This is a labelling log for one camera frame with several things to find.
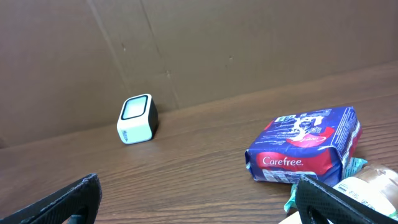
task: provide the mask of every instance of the carefree package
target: carefree package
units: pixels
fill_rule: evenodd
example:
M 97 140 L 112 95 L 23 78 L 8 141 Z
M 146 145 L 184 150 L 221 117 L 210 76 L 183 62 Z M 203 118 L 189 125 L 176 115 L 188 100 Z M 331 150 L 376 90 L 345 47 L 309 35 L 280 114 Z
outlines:
M 272 120 L 245 152 L 254 180 L 296 184 L 302 174 L 337 184 L 361 136 L 353 107 Z

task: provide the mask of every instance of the sanitary pad package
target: sanitary pad package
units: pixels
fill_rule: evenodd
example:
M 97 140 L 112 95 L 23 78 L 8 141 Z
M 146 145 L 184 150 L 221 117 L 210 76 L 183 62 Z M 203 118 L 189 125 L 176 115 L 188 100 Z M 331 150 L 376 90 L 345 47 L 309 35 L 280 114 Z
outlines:
M 246 150 L 246 168 L 254 180 L 296 184 L 307 174 L 333 186 L 361 133 L 350 106 L 281 116 Z

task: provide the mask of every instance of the product label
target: product label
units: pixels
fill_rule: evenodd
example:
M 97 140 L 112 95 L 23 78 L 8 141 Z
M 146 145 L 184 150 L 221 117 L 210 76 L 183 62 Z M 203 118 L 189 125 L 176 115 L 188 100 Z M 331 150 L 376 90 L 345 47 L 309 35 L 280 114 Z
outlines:
M 357 202 L 398 220 L 397 210 L 382 193 L 374 190 L 366 181 L 356 177 L 348 177 L 333 187 Z
M 324 132 L 319 133 L 318 136 L 307 133 L 303 137 L 286 139 L 286 141 L 291 143 L 292 145 L 298 146 L 298 147 L 314 147 L 314 146 L 321 145 L 334 132 L 335 132 L 335 130 L 333 128 L 326 127 Z
M 309 158 L 296 158 L 278 152 L 261 152 L 257 155 L 257 164 L 261 169 L 278 167 L 286 171 L 312 171 L 319 175 L 325 174 L 333 166 L 329 149 Z
M 300 176 L 307 174 L 311 177 L 317 179 L 317 175 L 314 172 L 303 172 L 303 171 L 273 171 L 273 170 L 262 170 L 264 177 L 269 182 L 281 182 L 281 183 L 292 183 L 298 182 L 300 180 Z

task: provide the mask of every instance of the cardboard wall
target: cardboard wall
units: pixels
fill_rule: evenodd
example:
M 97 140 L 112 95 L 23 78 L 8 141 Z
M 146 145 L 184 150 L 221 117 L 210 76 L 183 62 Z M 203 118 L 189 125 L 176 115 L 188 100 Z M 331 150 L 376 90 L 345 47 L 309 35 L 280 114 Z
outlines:
M 397 13 L 394 0 L 0 1 L 0 147 L 115 123 L 141 93 L 170 111 L 397 60 Z

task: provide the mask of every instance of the teal wrapper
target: teal wrapper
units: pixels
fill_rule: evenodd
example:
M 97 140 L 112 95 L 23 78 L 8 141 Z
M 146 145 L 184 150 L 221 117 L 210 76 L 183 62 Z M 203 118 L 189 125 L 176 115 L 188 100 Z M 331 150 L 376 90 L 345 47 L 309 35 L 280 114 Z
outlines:
M 351 160 L 349 161 L 349 163 L 343 173 L 343 179 L 345 179 L 347 177 L 354 176 L 358 171 L 360 171 L 362 169 L 363 165 L 365 165 L 367 163 L 368 162 L 364 159 L 354 158 L 354 157 L 351 158 Z M 297 208 L 296 202 L 295 202 L 296 189 L 297 189 L 297 184 L 294 184 L 292 186 L 292 190 L 290 190 L 290 198 L 284 206 L 285 212 L 289 211 L 289 209 L 291 207 Z

